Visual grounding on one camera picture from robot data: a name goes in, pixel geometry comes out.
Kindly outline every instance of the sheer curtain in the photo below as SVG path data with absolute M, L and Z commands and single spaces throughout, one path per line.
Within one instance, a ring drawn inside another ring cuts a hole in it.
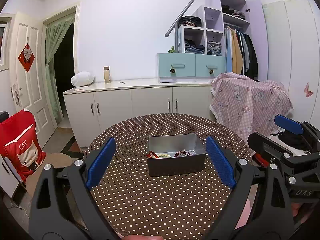
M 49 23 L 45 36 L 45 73 L 52 111 L 57 123 L 62 121 L 63 115 L 58 97 L 53 56 L 57 52 L 63 37 L 66 35 L 67 30 L 75 19 L 75 15 L 76 13 L 71 13 Z

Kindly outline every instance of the pink butterfly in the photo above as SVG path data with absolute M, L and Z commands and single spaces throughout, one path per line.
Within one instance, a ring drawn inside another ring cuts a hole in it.
M 313 92 L 309 91 L 309 83 L 307 83 L 304 92 L 306 93 L 307 98 L 313 95 Z

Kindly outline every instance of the chair seat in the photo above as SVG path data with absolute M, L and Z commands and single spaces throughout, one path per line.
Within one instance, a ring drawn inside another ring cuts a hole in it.
M 56 169 L 67 167 L 72 164 L 72 158 L 69 155 L 63 153 L 47 153 L 41 166 L 36 170 L 35 173 L 28 176 L 26 179 L 26 189 L 31 197 L 33 197 L 33 194 L 36 190 L 41 172 L 44 166 L 48 163 L 52 164 Z

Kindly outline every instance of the white countertop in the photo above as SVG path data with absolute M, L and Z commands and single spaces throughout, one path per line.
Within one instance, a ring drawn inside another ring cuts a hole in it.
M 96 92 L 106 90 L 118 90 L 118 89 L 131 89 L 131 88 L 150 88 L 150 87 L 181 87 L 181 86 L 211 86 L 208 82 L 172 82 L 172 83 L 159 83 L 158 79 L 132 79 L 132 80 L 119 80 L 111 81 L 108 84 L 104 82 L 93 83 L 89 86 L 72 88 L 64 95 L 85 93 L 85 92 Z

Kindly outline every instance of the blue textured pad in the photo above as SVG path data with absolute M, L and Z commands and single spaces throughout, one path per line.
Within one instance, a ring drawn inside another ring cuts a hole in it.
M 110 138 L 88 169 L 88 180 L 86 186 L 89 190 L 99 185 L 115 152 L 116 141 L 115 139 Z
M 207 154 L 209 155 L 216 171 L 218 172 L 224 185 L 231 189 L 236 186 L 236 181 L 233 176 L 233 168 L 228 162 L 227 158 L 220 146 L 209 136 L 205 142 Z
M 279 114 L 275 117 L 275 124 L 297 135 L 303 133 L 301 124 Z

